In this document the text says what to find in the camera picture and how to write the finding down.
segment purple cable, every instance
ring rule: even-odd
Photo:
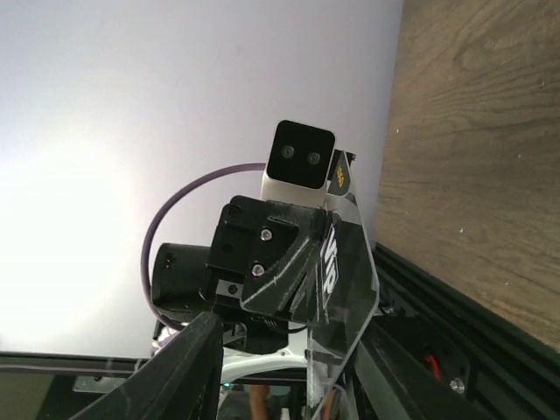
[[[76,371],[88,373],[88,374],[98,374],[98,375],[130,375],[129,370],[115,370],[115,369],[92,369],[88,367],[81,367],[80,369],[74,369],[73,367],[53,367],[53,366],[29,366],[21,364],[7,364],[0,365],[0,370],[2,369],[14,369],[14,370],[32,370],[39,372],[71,372]]]
[[[158,310],[154,307],[151,302],[151,281],[150,281],[150,250],[151,244],[154,241],[154,236],[158,231],[159,224],[164,219],[165,215],[175,206],[181,199],[183,199],[187,194],[196,190],[199,186],[203,186],[204,184],[213,181],[214,179],[225,177],[227,175],[231,175],[233,173],[238,172],[249,172],[249,171],[263,171],[265,164],[235,164],[233,166],[228,166],[226,168],[219,169],[214,172],[210,172],[203,177],[200,177],[190,183],[187,186],[184,186],[175,194],[173,194],[159,209],[159,211],[154,216],[153,220],[148,227],[148,231],[146,232],[146,236],[143,238],[143,245],[142,245],[142,254],[140,255],[140,276],[142,278],[142,288],[143,294],[148,301],[148,306],[150,307],[153,314],[156,318],[164,325],[172,328],[173,330],[180,331],[183,329],[183,326],[173,321],[170,318],[167,318],[164,314],[159,313]]]
[[[344,389],[344,387],[340,386],[338,383],[335,383],[334,385],[332,385],[332,389],[336,389],[337,391],[339,391],[344,397],[345,399],[347,398],[347,391]],[[324,413],[323,410],[321,410],[318,413],[318,420],[329,420],[331,413]]]

